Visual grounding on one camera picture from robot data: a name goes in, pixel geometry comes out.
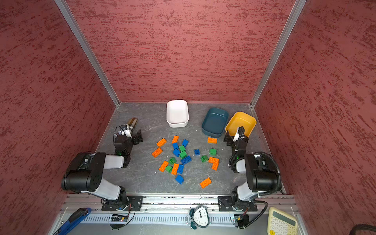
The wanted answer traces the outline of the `blue lego long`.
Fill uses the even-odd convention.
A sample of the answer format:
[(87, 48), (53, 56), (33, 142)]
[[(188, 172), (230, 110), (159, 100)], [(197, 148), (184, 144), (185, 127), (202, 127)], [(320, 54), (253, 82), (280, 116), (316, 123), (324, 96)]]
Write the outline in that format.
[(192, 161), (191, 156), (187, 156), (187, 157), (181, 159), (181, 163), (182, 163), (183, 165), (185, 165), (185, 164), (187, 164), (187, 163), (189, 163), (189, 162), (191, 162), (191, 161)]

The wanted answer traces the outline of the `green lego small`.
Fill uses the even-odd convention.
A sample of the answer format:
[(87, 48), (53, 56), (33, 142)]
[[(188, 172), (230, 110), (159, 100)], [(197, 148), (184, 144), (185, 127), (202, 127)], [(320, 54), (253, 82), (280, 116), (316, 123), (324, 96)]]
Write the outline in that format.
[(203, 155), (201, 156), (201, 161), (202, 162), (207, 162), (209, 160), (208, 156), (207, 155)]

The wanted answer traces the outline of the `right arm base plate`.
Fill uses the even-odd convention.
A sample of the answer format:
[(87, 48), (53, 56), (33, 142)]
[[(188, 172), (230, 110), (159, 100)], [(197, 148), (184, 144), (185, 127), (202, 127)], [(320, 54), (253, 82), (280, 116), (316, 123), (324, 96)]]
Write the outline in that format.
[(219, 196), (218, 208), (220, 212), (256, 212), (254, 202), (238, 200), (232, 196)]

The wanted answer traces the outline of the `green lego square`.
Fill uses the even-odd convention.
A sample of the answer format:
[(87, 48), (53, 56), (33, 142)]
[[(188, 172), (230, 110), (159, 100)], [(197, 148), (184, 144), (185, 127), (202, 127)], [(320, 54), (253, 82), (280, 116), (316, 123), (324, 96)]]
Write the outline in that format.
[(209, 154), (211, 156), (216, 156), (217, 155), (217, 150), (212, 148), (212, 149), (209, 150)]

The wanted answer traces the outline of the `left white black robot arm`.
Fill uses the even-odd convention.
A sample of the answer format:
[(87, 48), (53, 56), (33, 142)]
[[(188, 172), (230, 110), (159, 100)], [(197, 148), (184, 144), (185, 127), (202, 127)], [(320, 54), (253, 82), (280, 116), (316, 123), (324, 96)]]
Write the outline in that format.
[(105, 152), (80, 152), (71, 161), (61, 188), (75, 193), (89, 193), (102, 199), (104, 211), (124, 211), (131, 207), (124, 187), (114, 185), (103, 178), (105, 169), (128, 167), (134, 145), (143, 142), (142, 131), (134, 133), (137, 119), (126, 125), (118, 125), (113, 136), (115, 154)]

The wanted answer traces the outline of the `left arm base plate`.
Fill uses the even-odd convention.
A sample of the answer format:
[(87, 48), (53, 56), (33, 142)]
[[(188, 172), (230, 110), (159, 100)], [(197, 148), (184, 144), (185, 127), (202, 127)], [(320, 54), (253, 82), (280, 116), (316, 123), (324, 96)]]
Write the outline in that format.
[(102, 211), (105, 212), (123, 212), (134, 210), (140, 211), (143, 203), (143, 196), (131, 195), (125, 197), (119, 197), (116, 200), (101, 199)]

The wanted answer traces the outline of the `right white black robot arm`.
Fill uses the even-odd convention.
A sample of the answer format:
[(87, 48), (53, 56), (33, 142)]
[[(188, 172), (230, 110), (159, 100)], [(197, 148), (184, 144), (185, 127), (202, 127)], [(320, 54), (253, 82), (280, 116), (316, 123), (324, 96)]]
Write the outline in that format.
[(247, 153), (249, 138), (244, 127), (239, 127), (234, 136), (225, 136), (226, 144), (232, 148), (228, 167), (235, 173), (244, 173), (246, 182), (235, 187), (232, 205), (237, 210), (255, 199), (271, 195), (282, 189), (282, 176), (275, 159), (268, 153)]

